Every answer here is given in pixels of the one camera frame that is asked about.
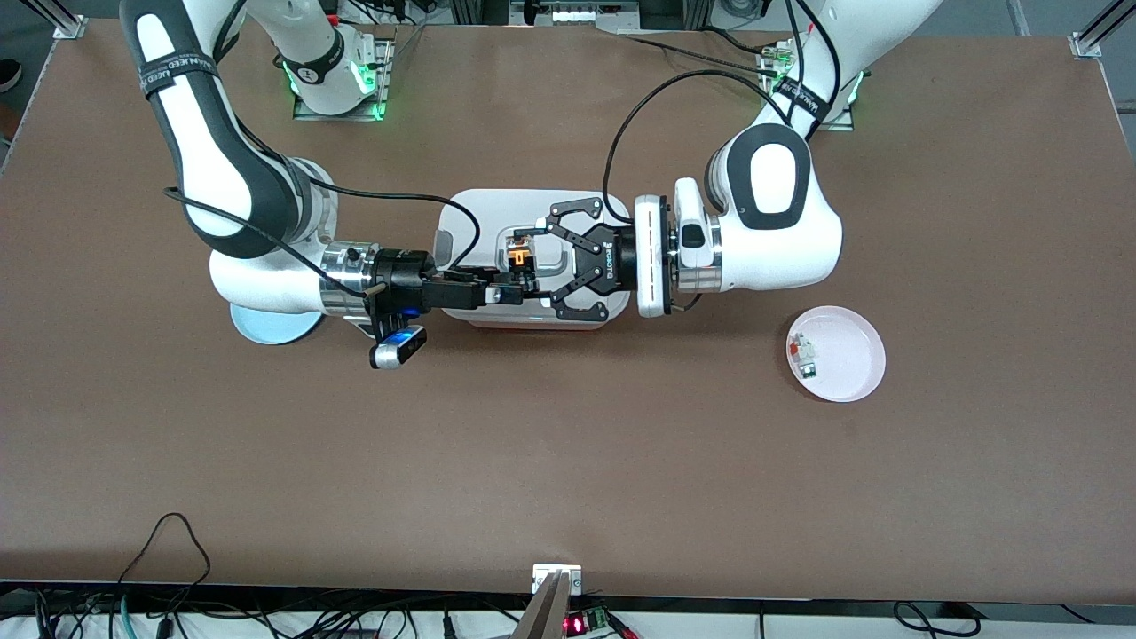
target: white plate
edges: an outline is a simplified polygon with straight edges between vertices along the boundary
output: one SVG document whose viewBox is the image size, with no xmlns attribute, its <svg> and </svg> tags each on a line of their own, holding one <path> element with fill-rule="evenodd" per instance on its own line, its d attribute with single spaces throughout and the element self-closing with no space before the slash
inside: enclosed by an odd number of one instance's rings
<svg viewBox="0 0 1136 639">
<path fill-rule="evenodd" d="M 817 376 L 801 376 L 790 355 L 793 335 L 803 333 L 813 346 Z M 867 320 L 840 306 L 818 306 L 801 314 L 785 338 L 785 358 L 801 385 L 828 401 L 855 401 L 876 390 L 884 379 L 884 341 Z"/>
</svg>

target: brown tabletop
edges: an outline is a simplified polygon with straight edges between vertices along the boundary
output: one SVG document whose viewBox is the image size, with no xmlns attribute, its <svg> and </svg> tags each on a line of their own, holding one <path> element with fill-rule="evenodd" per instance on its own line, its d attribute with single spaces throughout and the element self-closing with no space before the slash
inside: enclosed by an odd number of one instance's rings
<svg viewBox="0 0 1136 639">
<path fill-rule="evenodd" d="M 674 43 L 744 61 L 705 34 Z M 596 189 L 615 130 L 676 69 L 585 28 L 428 27 L 383 123 L 293 123 L 258 27 L 237 113 L 336 182 Z M 845 227 L 824 283 L 628 309 L 588 334 L 435 313 L 373 372 L 342 321 L 232 327 L 117 22 L 58 45 L 0 180 L 0 578 L 117 576 L 182 511 L 211 581 L 607 594 L 1136 604 L 1136 171 L 1095 63 L 1060 39 L 912 39 L 854 133 L 820 133 Z M 691 80 L 616 158 L 625 202 L 701 176 L 757 105 Z M 340 238 L 428 248 L 438 207 L 345 199 Z M 788 322 L 858 310 L 879 389 L 825 404 Z M 139 579 L 191 580 L 169 529 Z"/>
</svg>

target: teal cable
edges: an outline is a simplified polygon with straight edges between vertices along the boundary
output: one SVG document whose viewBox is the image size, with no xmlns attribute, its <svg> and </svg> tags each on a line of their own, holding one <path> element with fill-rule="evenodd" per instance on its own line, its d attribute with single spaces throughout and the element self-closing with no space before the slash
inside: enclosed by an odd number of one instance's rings
<svg viewBox="0 0 1136 639">
<path fill-rule="evenodd" d="M 139 636 L 134 633 L 134 624 L 131 623 L 131 615 L 126 613 L 126 596 L 118 600 L 118 614 L 123 617 L 123 628 L 126 629 L 126 637 L 128 639 L 139 639 Z"/>
</svg>

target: floor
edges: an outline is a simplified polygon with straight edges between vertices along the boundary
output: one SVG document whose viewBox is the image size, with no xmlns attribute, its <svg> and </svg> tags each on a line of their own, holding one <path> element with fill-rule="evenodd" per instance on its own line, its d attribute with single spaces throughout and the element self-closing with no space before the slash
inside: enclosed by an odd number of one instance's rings
<svg viewBox="0 0 1136 639">
<path fill-rule="evenodd" d="M 712 22 L 734 28 L 787 30 L 785 8 L 774 2 L 769 14 L 750 20 L 727 14 L 715 6 Z M 945 0 L 938 11 L 920 27 L 919 35 L 1014 35 L 1010 7 L 1018 5 L 1033 35 L 1068 35 L 1081 28 L 1109 0 Z M 91 17 L 117 16 L 116 0 L 64 0 L 75 14 Z M 448 22 L 432 19 L 435 23 Z M 24 64 L 24 77 L 12 90 L 0 94 L 0 103 L 23 113 L 31 99 L 35 80 L 51 48 L 52 28 L 18 2 L 0 2 L 0 58 L 16 58 Z M 1136 99 L 1136 20 L 1124 25 L 1102 47 L 1103 64 L 1113 98 Z M 1136 157 L 1136 115 L 1120 116 L 1128 148 Z M 0 146 L 0 153 L 7 149 Z"/>
</svg>

